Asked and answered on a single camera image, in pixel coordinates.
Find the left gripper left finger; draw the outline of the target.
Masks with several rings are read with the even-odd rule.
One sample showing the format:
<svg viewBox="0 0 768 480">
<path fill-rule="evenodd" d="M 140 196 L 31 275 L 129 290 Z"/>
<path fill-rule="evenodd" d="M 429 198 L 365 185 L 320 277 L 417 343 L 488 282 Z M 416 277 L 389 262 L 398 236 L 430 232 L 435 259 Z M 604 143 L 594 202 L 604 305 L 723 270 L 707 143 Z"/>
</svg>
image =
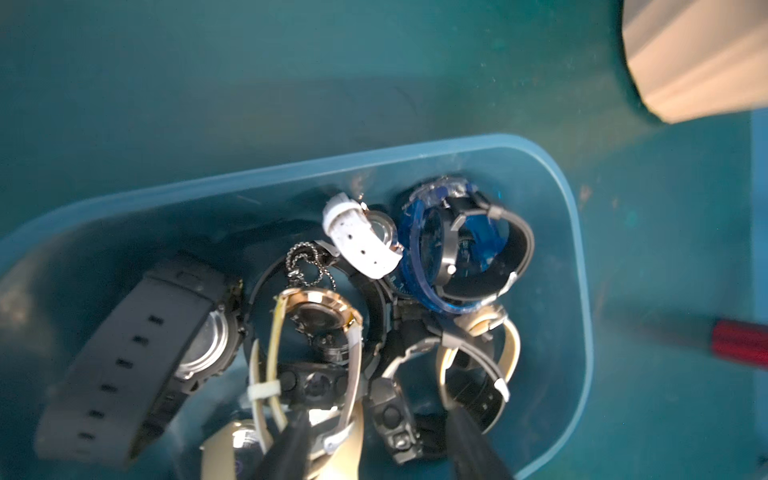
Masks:
<svg viewBox="0 0 768 480">
<path fill-rule="evenodd" d="M 311 423 L 300 411 L 279 435 L 251 475 L 255 480 L 302 480 L 309 466 Z"/>
</svg>

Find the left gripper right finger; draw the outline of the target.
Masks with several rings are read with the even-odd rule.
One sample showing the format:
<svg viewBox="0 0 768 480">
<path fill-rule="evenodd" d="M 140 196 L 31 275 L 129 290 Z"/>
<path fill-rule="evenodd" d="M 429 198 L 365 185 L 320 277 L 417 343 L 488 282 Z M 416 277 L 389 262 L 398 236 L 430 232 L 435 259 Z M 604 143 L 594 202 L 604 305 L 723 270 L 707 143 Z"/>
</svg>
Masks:
<svg viewBox="0 0 768 480">
<path fill-rule="evenodd" d="M 484 437 L 478 424 L 462 407 L 448 411 L 447 456 L 458 480 L 513 480 L 514 475 Z"/>
</svg>

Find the small black watch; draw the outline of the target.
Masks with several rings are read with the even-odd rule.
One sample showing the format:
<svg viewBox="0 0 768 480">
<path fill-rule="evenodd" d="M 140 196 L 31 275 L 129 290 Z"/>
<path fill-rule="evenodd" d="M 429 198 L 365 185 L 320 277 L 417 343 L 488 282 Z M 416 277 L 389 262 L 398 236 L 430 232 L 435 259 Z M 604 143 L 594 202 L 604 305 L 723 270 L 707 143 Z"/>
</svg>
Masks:
<svg viewBox="0 0 768 480">
<path fill-rule="evenodd" d="M 447 453 L 445 418 L 413 413 L 396 379 L 400 367 L 437 344 L 438 340 L 431 336 L 408 342 L 400 333 L 391 332 L 368 384 L 368 409 L 374 427 L 398 465 L 438 460 Z"/>
</svg>

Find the cream band watch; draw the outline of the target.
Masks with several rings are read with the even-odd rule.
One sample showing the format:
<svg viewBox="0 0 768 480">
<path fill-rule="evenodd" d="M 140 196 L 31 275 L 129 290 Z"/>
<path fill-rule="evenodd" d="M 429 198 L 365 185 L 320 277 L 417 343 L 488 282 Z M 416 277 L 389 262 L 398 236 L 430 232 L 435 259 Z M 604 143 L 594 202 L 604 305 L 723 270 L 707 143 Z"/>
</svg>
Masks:
<svg viewBox="0 0 768 480">
<path fill-rule="evenodd" d="M 452 322 L 462 336 L 458 344 L 438 348 L 436 373 L 440 400 L 447 410 L 463 407 L 480 430 L 487 433 L 499 421 L 509 401 L 508 383 L 521 354 L 520 334 L 500 304 L 485 305 L 453 318 Z M 486 379 L 482 384 L 448 379 L 448 372 L 459 354 L 470 358 L 484 371 Z"/>
</svg>

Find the silver bracelet watch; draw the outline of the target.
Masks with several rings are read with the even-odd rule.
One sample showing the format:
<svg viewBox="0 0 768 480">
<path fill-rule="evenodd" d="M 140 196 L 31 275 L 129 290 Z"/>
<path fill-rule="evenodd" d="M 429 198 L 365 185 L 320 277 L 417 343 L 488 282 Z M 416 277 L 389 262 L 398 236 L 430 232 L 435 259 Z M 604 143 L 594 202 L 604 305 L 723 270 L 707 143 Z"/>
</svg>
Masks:
<svg viewBox="0 0 768 480">
<path fill-rule="evenodd" d="M 341 333 L 346 338 L 345 366 L 330 363 L 278 363 L 283 323 L 295 317 L 311 333 Z M 354 426 L 353 410 L 358 399 L 363 357 L 363 317 L 341 295 L 326 289 L 289 288 L 276 297 L 268 342 L 265 376 L 259 376 L 259 342 L 252 347 L 247 396 L 262 439 L 271 440 L 266 429 L 263 404 L 268 403 L 274 422 L 284 430 L 288 419 L 282 406 L 307 410 L 335 408 L 338 423 L 317 435 L 311 457 L 331 456 L 345 443 Z"/>
</svg>

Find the black band smartwatch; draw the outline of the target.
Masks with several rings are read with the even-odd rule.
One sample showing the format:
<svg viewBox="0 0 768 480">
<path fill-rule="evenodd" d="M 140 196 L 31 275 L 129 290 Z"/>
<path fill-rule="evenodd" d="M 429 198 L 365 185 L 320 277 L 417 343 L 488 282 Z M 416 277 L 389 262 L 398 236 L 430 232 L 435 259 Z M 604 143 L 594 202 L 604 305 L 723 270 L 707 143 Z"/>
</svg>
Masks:
<svg viewBox="0 0 768 480">
<path fill-rule="evenodd" d="M 41 459 L 127 467 L 233 362 L 243 282 L 187 254 L 163 260 L 100 324 L 48 401 Z"/>
</svg>

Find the transparent blue watch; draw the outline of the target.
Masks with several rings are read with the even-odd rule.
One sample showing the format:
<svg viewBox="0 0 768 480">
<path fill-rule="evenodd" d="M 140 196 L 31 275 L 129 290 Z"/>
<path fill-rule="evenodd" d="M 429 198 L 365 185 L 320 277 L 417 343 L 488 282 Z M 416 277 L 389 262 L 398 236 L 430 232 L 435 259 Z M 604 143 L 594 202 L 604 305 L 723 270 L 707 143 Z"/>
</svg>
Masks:
<svg viewBox="0 0 768 480">
<path fill-rule="evenodd" d="M 447 274 L 458 271 L 457 255 L 468 258 L 471 236 L 446 235 L 448 212 L 444 201 L 480 191 L 469 180 L 441 177 L 413 190 L 402 206 L 398 238 L 404 248 L 400 269 L 407 291 L 432 311 L 463 315 L 474 312 L 498 298 L 479 303 L 459 303 L 438 296 L 435 284 Z"/>
</svg>

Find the white strap silver watch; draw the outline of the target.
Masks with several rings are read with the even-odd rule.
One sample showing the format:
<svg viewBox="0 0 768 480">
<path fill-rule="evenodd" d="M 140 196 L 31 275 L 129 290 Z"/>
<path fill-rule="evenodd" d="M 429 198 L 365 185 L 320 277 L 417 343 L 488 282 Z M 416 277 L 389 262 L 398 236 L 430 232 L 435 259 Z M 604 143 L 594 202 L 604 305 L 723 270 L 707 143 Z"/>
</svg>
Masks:
<svg viewBox="0 0 768 480">
<path fill-rule="evenodd" d="M 322 227 L 339 253 L 368 278 L 382 279 L 403 258 L 394 221 L 383 212 L 364 208 L 345 193 L 328 200 Z"/>
</svg>

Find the beige square watch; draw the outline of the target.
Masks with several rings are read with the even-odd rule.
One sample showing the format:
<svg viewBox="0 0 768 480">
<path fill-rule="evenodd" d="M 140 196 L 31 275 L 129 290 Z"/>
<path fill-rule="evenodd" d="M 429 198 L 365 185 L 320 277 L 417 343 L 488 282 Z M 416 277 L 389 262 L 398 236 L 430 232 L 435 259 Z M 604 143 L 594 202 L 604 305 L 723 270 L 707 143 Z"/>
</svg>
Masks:
<svg viewBox="0 0 768 480">
<path fill-rule="evenodd" d="M 353 428 L 330 457 L 311 463 L 307 479 L 358 479 L 364 441 L 361 410 L 353 416 Z M 252 420 L 233 421 L 207 439 L 202 451 L 201 479 L 248 479 L 263 458 L 262 445 Z"/>
</svg>

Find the blue plastic storage box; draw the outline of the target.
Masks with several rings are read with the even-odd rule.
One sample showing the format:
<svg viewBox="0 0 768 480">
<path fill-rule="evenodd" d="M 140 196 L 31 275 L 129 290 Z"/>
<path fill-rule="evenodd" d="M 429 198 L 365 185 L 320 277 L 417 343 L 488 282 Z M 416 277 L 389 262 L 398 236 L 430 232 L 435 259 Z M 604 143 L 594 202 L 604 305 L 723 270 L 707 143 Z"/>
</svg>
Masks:
<svg viewBox="0 0 768 480">
<path fill-rule="evenodd" d="M 574 431 L 594 348 L 575 199 L 557 164 L 512 135 L 485 135 L 257 168 L 93 197 L 1 240 L 1 475 L 5 479 L 196 479 L 203 440 L 241 416 L 237 359 L 188 400 L 129 468 L 46 461 L 34 450 L 53 388 L 99 323 L 161 259 L 187 250 L 254 284 L 300 238 L 322 233 L 345 192 L 393 206 L 416 186 L 459 175 L 521 215 L 532 263 L 502 301 L 522 337 L 511 399 L 489 438 L 518 478 Z"/>
</svg>

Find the red spray bottle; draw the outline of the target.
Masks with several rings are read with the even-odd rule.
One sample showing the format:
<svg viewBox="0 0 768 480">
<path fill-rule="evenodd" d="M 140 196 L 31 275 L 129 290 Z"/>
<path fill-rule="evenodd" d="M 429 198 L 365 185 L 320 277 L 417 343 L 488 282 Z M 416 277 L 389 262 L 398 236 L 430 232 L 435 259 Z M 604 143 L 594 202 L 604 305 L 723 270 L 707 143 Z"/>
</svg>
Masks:
<svg viewBox="0 0 768 480">
<path fill-rule="evenodd" d="M 717 320 L 711 334 L 711 351 L 719 358 L 766 370 L 767 326 L 729 319 Z"/>
</svg>

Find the peach ribbed flower pot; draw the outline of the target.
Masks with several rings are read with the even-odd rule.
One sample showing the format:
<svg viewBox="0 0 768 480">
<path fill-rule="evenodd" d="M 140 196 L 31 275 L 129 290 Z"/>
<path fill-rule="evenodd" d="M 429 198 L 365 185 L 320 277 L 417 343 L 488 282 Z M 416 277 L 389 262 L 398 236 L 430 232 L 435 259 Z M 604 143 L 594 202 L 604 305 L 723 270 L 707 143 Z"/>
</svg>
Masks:
<svg viewBox="0 0 768 480">
<path fill-rule="evenodd" d="M 767 105 L 764 1 L 626 1 L 622 40 L 643 104 L 666 123 Z"/>
</svg>

